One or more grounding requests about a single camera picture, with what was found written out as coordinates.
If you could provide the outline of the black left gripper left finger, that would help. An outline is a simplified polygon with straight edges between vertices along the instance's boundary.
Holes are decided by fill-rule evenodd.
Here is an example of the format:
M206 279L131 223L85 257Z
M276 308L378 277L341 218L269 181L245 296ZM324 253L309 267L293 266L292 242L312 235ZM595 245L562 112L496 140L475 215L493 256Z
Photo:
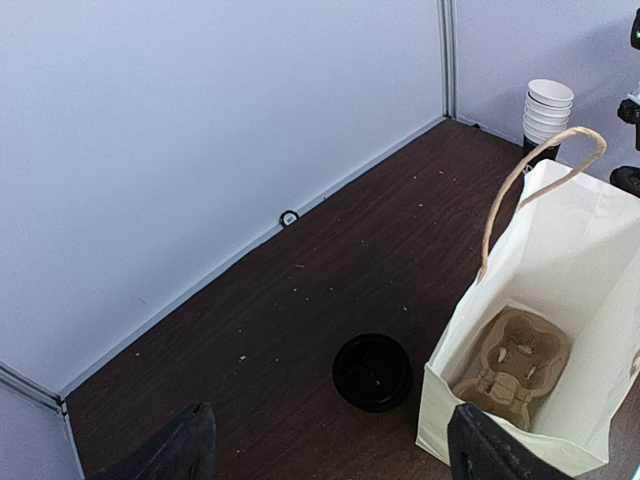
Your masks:
M216 421L208 402L193 402L139 448L90 479L212 479Z

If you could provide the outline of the stack of paper cups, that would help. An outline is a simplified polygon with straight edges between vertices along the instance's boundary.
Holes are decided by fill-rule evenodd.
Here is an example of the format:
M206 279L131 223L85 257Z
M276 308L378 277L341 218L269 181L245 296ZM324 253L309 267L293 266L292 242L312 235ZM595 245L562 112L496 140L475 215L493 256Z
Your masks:
M573 100L573 91L555 80L528 82L522 123L524 156L567 129Z

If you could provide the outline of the cream paper bag with handles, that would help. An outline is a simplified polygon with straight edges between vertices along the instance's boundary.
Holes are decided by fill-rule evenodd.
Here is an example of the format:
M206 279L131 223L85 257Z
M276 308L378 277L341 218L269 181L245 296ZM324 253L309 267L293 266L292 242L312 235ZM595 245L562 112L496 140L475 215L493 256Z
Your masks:
M611 421L639 373L639 201L536 153L511 173L520 202L498 239L485 235L478 274L424 368L417 445L450 459L452 386L479 370L479 341L506 307L537 314L568 338L567 366L532 425L498 425L576 477L607 464Z

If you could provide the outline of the stack of black cup lids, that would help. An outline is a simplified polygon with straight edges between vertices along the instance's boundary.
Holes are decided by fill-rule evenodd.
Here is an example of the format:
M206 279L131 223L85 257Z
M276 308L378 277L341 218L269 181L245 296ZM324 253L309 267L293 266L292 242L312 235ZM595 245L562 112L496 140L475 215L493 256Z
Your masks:
M369 413L400 406L413 386L413 370L402 345L380 333L348 340L332 364L337 392L350 405Z

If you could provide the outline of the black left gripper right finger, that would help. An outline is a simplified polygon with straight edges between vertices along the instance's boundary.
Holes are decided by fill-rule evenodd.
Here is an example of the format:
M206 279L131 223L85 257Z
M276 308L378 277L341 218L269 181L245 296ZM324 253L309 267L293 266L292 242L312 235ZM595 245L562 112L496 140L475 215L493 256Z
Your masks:
M458 405L447 427L453 480L566 480L473 404Z

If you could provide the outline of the brown pulp cup carrier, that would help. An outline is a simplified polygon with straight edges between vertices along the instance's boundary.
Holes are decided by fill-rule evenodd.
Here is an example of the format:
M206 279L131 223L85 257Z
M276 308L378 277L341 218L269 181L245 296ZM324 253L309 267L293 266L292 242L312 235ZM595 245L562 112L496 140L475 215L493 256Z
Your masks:
M534 313L505 307L481 338L478 365L452 391L460 400L528 431L569 354L570 341L556 325Z

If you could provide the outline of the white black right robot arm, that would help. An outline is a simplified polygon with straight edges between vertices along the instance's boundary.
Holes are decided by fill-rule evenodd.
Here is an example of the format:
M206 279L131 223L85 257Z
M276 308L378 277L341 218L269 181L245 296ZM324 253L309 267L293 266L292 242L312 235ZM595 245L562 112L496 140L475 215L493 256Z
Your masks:
M634 49L640 50L640 9L637 9L633 20L630 33L630 44Z

